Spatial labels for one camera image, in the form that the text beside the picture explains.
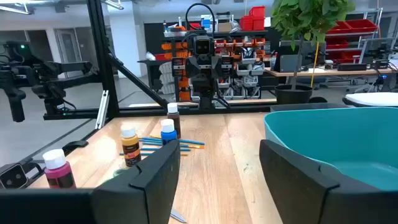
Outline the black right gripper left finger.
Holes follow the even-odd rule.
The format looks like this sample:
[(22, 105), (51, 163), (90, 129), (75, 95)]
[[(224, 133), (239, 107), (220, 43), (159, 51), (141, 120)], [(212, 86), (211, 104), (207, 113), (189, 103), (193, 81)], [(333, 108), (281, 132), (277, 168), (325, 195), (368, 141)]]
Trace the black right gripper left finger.
[(96, 224), (168, 224), (180, 170), (180, 143), (170, 141), (94, 189)]

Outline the stacked red storage bins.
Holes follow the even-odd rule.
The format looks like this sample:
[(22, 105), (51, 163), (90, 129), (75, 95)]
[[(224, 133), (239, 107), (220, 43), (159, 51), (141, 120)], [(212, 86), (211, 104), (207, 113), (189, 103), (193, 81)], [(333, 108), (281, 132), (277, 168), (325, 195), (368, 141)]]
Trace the stacked red storage bins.
[(264, 21), (266, 18), (265, 6), (253, 6), (249, 10), (249, 14), (243, 16), (239, 25), (243, 31), (264, 30)]

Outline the brown paint bottle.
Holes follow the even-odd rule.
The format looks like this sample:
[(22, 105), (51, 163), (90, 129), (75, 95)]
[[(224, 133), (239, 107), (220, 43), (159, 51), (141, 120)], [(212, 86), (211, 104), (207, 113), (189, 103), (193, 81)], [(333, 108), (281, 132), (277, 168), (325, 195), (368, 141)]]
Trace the brown paint bottle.
[(167, 105), (167, 118), (174, 121), (174, 128), (177, 132), (177, 138), (181, 138), (181, 126), (180, 126), (180, 113), (178, 111), (177, 103), (169, 103)]

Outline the black neighbouring robot arms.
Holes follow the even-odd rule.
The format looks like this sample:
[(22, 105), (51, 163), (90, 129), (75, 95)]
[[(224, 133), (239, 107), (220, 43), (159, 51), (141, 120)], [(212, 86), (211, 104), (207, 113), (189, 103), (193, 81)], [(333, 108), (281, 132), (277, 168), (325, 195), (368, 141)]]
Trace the black neighbouring robot arms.
[(66, 89), (88, 83), (99, 83), (98, 70), (87, 61), (58, 63), (45, 61), (34, 55), (28, 42), (7, 41), (0, 57), (0, 90), (4, 90), (14, 122), (25, 120), (22, 100), (26, 94), (23, 87), (30, 87), (44, 100), (46, 116), (63, 116), (77, 112), (74, 104), (68, 102)]

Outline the silver metal bracket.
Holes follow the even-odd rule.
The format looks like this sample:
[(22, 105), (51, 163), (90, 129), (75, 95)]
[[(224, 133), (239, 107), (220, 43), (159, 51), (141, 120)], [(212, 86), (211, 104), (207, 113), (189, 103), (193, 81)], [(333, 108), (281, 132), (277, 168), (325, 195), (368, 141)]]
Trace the silver metal bracket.
[(108, 111), (108, 104), (109, 104), (109, 91), (104, 90), (98, 108), (98, 114), (95, 122), (95, 129), (101, 129), (104, 126), (106, 114)]

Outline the metal shelf with red bins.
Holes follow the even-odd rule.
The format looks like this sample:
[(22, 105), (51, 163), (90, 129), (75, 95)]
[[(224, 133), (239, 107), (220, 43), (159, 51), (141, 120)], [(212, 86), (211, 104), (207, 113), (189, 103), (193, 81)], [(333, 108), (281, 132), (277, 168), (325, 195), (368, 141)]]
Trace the metal shelf with red bins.
[(326, 59), (334, 63), (362, 63), (368, 39), (381, 36), (380, 21), (383, 8), (362, 12), (362, 18), (337, 21), (326, 33)]

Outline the wooden desk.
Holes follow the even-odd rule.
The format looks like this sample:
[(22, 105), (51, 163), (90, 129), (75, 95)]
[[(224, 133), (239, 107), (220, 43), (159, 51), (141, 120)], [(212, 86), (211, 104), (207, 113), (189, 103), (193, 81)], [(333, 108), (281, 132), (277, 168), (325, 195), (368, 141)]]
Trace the wooden desk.
[[(292, 77), (294, 76), (294, 72), (277, 72), (270, 70), (269, 68), (266, 68), (264, 70), (266, 73), (273, 75), (275, 77)], [(395, 70), (392, 70), (390, 68), (387, 69), (379, 69), (377, 72), (376, 70), (355, 70), (355, 71), (338, 71), (338, 70), (324, 70), (322, 68), (316, 68), (309, 69), (308, 71), (304, 72), (297, 72), (298, 77), (309, 77), (309, 76), (338, 76), (338, 75), (374, 75), (374, 74), (390, 74), (390, 73), (396, 73)]]

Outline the teal plastic bin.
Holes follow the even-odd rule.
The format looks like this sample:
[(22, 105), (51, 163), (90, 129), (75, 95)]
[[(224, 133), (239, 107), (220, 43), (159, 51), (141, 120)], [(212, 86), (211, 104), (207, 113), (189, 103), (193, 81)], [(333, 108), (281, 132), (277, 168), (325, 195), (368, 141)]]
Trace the teal plastic bin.
[(398, 190), (398, 108), (276, 111), (266, 138), (381, 190)]

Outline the black table clamp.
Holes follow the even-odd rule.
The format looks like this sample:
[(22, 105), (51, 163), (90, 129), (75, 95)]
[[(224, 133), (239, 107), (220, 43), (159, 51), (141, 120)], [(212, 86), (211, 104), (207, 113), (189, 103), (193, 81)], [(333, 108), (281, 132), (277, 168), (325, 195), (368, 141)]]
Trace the black table clamp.
[(66, 145), (64, 145), (64, 146), (62, 147), (62, 149), (63, 149), (64, 152), (72, 152), (72, 151), (74, 151), (76, 148), (79, 148), (79, 147), (86, 147), (87, 145), (88, 145), (88, 142), (87, 142), (87, 141), (84, 141), (84, 140), (72, 141), (72, 142), (69, 142), (69, 143), (67, 143)]

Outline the green plant in black pot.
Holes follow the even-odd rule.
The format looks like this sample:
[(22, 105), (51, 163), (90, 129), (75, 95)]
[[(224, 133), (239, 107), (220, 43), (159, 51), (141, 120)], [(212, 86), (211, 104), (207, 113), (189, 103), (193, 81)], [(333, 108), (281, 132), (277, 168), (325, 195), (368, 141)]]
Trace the green plant in black pot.
[(274, 0), (272, 27), (290, 40), (290, 48), (297, 52), (294, 74), (290, 83), (275, 87), (279, 104), (307, 103), (313, 88), (297, 85), (297, 75), (302, 66), (302, 49), (305, 41), (313, 44), (325, 42), (326, 33), (353, 11), (353, 0)]

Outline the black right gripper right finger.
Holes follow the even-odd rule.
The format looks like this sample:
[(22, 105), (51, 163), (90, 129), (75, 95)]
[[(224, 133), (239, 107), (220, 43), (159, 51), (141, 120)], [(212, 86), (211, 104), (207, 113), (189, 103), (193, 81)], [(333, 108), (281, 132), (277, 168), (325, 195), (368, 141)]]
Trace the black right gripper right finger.
[(398, 224), (398, 190), (382, 190), (263, 139), (259, 159), (283, 224)]

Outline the blue paint bottle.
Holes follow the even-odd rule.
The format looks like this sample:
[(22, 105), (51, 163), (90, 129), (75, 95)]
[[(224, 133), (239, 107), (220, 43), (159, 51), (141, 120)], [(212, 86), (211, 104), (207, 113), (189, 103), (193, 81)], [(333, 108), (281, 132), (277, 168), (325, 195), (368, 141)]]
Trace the blue paint bottle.
[(160, 124), (162, 128), (160, 136), (163, 146), (170, 141), (177, 140), (177, 132), (172, 119), (163, 119)]

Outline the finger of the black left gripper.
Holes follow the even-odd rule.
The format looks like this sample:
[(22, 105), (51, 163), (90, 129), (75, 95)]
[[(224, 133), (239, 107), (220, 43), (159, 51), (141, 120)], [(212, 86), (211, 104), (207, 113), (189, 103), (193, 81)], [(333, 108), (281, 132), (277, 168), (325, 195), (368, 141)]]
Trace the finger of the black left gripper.
[(222, 74), (222, 58), (219, 56), (211, 57), (211, 76), (218, 78)]
[(200, 65), (196, 57), (189, 57), (185, 61), (185, 71), (188, 78), (194, 77), (200, 73)]

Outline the black aluminium rig frame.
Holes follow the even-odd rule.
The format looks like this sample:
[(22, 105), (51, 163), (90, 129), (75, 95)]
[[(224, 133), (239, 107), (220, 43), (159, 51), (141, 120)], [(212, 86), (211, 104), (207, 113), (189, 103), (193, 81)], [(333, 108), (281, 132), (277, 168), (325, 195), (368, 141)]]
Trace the black aluminium rig frame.
[[(118, 130), (112, 126), (123, 117), (149, 117), (163, 116), (167, 111), (167, 100), (161, 98), (156, 92), (150, 89), (145, 83), (140, 81), (122, 61), (116, 58), (108, 49), (108, 40), (105, 34), (105, 24), (103, 19), (103, 9), (100, 0), (86, 0), (92, 34), (94, 37), (95, 50), (99, 67), (98, 73), (101, 77), (100, 83), (103, 91), (109, 91), (108, 111), (104, 126), (95, 129), (86, 138), (89, 144), (82, 149), (76, 148), (72, 152), (67, 152), (67, 156), (72, 159), (72, 169), (75, 180), (79, 186), (84, 186), (92, 177), (100, 178), (103, 171), (107, 170), (115, 160), (121, 158), (116, 148), (120, 145), (116, 140)], [(146, 95), (151, 97), (155, 106), (144, 105), (131, 108), (120, 108), (115, 89), (114, 76), (112, 69), (117, 68), (123, 75), (132, 81)], [(77, 109), (76, 113), (65, 114), (63, 116), (46, 116), (45, 120), (56, 119), (95, 119), (97, 118), (98, 108)]]

